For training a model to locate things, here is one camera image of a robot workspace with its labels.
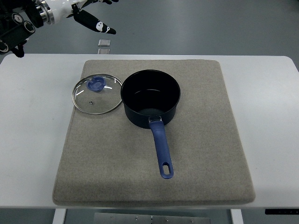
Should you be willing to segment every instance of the pot lid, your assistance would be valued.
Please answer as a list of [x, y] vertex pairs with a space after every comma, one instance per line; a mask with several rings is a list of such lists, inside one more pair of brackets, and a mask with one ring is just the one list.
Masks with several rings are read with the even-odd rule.
[[121, 86], [121, 80], [112, 75], [91, 75], [76, 84], [72, 100], [84, 113], [108, 113], [121, 104]]

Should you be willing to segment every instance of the felt pad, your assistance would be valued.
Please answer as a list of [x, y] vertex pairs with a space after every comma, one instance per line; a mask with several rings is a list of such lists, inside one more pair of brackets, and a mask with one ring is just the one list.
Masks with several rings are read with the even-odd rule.
[[252, 202], [253, 184], [217, 61], [91, 60], [82, 78], [104, 73], [124, 81], [144, 69], [170, 74], [181, 88], [176, 114], [165, 126], [174, 177], [160, 176], [151, 130], [132, 124], [123, 104], [103, 115], [74, 108], [54, 203], [139, 207]]

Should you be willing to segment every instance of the black saucepan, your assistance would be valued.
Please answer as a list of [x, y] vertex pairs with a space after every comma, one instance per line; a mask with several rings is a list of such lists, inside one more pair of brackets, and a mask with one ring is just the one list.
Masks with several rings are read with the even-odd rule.
[[165, 179], [172, 178], [173, 167], [164, 125], [174, 117], [180, 99], [177, 81], [162, 71], [138, 71], [124, 81], [121, 99], [127, 118], [138, 127], [152, 130], [160, 174]]

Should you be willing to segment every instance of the lid knob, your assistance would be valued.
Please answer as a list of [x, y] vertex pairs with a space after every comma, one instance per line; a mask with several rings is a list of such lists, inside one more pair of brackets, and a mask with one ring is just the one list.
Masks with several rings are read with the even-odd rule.
[[101, 92], [106, 85], [106, 80], [100, 76], [94, 76], [86, 82], [86, 87], [93, 92]]

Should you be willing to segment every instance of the white table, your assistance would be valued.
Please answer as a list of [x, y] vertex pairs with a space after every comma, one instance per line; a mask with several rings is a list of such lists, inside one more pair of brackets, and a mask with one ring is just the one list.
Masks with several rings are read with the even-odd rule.
[[299, 207], [299, 73], [284, 56], [8, 55], [0, 65], [0, 207], [52, 202], [71, 92], [90, 59], [220, 62], [254, 184], [254, 202], [205, 208]]

